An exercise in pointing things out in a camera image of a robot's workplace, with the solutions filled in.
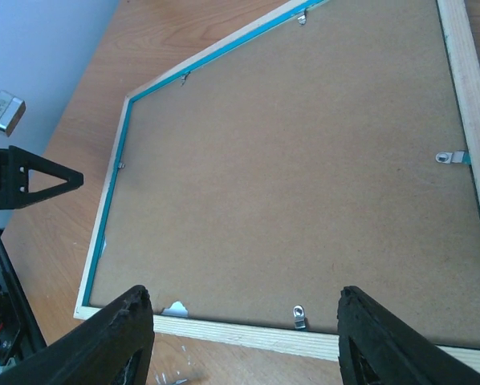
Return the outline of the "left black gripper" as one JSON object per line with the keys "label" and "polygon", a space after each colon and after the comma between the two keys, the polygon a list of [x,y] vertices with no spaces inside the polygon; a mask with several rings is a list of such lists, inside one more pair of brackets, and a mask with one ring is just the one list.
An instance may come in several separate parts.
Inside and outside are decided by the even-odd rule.
{"label": "left black gripper", "polygon": [[76,190],[83,173],[21,148],[0,148],[0,210],[23,209]]}

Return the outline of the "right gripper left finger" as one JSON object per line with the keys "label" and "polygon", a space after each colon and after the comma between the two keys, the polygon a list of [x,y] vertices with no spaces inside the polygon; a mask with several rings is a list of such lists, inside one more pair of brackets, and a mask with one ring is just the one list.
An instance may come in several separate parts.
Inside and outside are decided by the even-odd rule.
{"label": "right gripper left finger", "polygon": [[148,290],[136,285],[1,373],[0,384],[146,384],[154,336]]}

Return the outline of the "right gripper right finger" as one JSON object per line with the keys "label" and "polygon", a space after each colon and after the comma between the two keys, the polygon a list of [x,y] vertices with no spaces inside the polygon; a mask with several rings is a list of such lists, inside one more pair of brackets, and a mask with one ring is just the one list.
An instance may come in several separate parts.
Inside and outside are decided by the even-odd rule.
{"label": "right gripper right finger", "polygon": [[480,373],[429,342],[357,286],[337,311],[344,384],[480,384]]}

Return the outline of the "blue wooden photo frame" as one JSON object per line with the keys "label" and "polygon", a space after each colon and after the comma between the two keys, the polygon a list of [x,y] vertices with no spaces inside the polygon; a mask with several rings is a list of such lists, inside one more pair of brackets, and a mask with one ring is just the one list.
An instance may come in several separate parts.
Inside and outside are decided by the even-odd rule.
{"label": "blue wooden photo frame", "polygon": [[75,305],[335,362],[359,286],[480,373],[480,66],[462,1],[290,1],[124,101]]}

